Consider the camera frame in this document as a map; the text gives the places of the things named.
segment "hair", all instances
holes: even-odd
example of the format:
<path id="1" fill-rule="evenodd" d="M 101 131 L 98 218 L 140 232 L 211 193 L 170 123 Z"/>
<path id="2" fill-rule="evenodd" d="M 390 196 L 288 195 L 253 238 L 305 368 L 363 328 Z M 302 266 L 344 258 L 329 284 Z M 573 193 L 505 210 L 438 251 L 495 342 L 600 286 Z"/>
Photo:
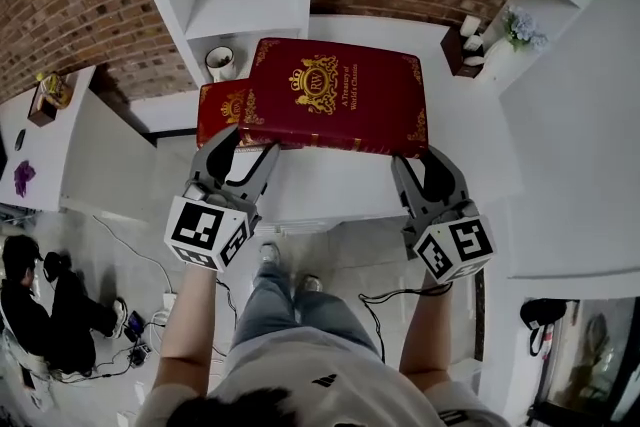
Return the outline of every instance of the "hair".
<path id="1" fill-rule="evenodd" d="M 282 405 L 288 397 L 289 392 L 283 388 L 262 388 L 245 393 L 233 402 L 198 397 L 180 405 L 167 421 L 167 427 L 296 427 L 295 411 L 286 411 Z"/>
<path id="2" fill-rule="evenodd" d="M 27 235 L 7 237 L 2 250 L 4 272 L 9 281 L 20 283 L 27 270 L 36 268 L 36 260 L 40 260 L 38 243 Z"/>

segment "black clothing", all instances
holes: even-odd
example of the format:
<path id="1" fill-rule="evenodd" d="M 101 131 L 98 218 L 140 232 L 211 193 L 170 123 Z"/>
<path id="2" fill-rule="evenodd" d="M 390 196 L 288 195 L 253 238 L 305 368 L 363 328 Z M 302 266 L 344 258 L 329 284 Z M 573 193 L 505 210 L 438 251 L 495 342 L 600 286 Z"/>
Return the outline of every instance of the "black clothing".
<path id="1" fill-rule="evenodd" d="M 51 318 L 31 290 L 7 280 L 0 291 L 2 309 L 18 343 L 31 354 L 44 356 L 51 368 L 65 373 L 91 371 L 96 361 L 91 329 L 113 333 L 117 315 L 85 293 L 78 276 L 60 273 Z"/>
<path id="2" fill-rule="evenodd" d="M 2 280 L 0 300 L 7 322 L 22 348 L 35 356 L 44 356 L 49 315 L 33 297 L 31 289 L 14 281 Z"/>

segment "white floor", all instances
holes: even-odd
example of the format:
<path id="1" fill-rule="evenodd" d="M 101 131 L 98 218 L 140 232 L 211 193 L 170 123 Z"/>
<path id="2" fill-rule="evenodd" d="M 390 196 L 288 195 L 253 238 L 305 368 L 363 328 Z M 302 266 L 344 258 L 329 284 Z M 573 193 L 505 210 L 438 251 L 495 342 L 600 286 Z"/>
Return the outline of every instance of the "white floor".
<path id="1" fill-rule="evenodd" d="M 167 270 L 171 289 L 179 291 L 184 265 L 169 252 L 162 238 L 166 212 L 173 194 L 180 192 L 187 177 L 189 161 L 195 151 L 193 138 L 162 140 L 159 146 L 158 169 L 154 180 L 156 210 L 149 224 L 103 219 L 115 234 L 138 252 L 160 262 Z M 400 227 L 404 219 L 382 219 L 345 223 L 326 233 L 292 236 L 257 236 L 249 241 L 234 259 L 234 266 L 221 275 L 231 287 L 233 301 L 242 312 L 251 292 L 252 277 L 257 268 L 257 248 L 266 240 L 277 238 L 281 250 L 294 268 L 313 270 L 324 280 L 326 291 L 343 298 L 356 313 L 378 345 L 374 323 L 357 299 L 359 293 L 378 295 L 398 288 L 419 287 L 424 264 L 407 261 Z M 42 254 L 67 249 L 74 266 L 82 271 L 91 298 L 108 297 L 114 291 L 125 298 L 130 310 L 136 310 L 145 320 L 162 309 L 162 294 L 169 291 L 161 270 L 134 255 L 116 241 L 91 217 L 76 212 L 41 214 L 34 236 Z M 473 356 L 475 343 L 475 312 L 472 280 L 458 282 L 454 287 L 453 362 Z M 50 307 L 53 290 L 39 280 L 41 301 Z M 375 306 L 382 323 L 387 347 L 387 363 L 397 366 L 403 339 L 415 308 L 415 296 L 401 295 Z M 227 305 L 226 291 L 219 287 L 216 306 L 215 344 L 222 352 L 229 349 L 233 336 L 233 314 Z M 120 349 L 131 345 L 126 339 L 111 341 L 94 334 L 97 363 L 108 362 Z M 159 341 L 147 329 L 144 339 L 156 348 Z M 100 372 L 118 372 L 127 366 L 126 352 L 115 363 L 100 368 Z M 5 382 L 23 409 L 25 420 L 34 426 L 113 426 L 116 413 L 133 420 L 140 408 L 140 391 L 150 391 L 157 356 L 153 354 L 145 365 L 131 369 L 122 376 L 98 379 L 80 384 L 52 383 L 50 390 L 54 407 L 45 413 L 28 404 L 17 377 L 6 374 Z M 212 367 L 211 387 L 219 382 L 223 363 Z"/>

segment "blue flowers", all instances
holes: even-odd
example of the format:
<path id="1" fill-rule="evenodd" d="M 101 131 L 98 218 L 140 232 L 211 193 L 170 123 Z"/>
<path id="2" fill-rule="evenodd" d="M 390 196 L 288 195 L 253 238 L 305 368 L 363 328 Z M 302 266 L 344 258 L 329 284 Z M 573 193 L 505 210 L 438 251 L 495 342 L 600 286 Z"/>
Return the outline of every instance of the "blue flowers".
<path id="1" fill-rule="evenodd" d="M 549 43 L 544 34 L 537 32 L 533 17 L 522 8 L 508 6 L 502 19 L 507 39 L 516 50 L 531 45 L 540 51 Z"/>

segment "white mug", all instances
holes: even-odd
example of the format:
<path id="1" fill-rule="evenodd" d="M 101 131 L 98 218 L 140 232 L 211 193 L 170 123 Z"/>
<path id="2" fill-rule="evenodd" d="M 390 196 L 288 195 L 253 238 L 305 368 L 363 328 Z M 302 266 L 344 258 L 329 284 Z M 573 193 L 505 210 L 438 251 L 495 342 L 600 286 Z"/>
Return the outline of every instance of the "white mug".
<path id="1" fill-rule="evenodd" d="M 229 47 L 216 47 L 211 50 L 205 58 L 205 64 L 214 82 L 224 82 L 236 78 L 235 56 Z"/>

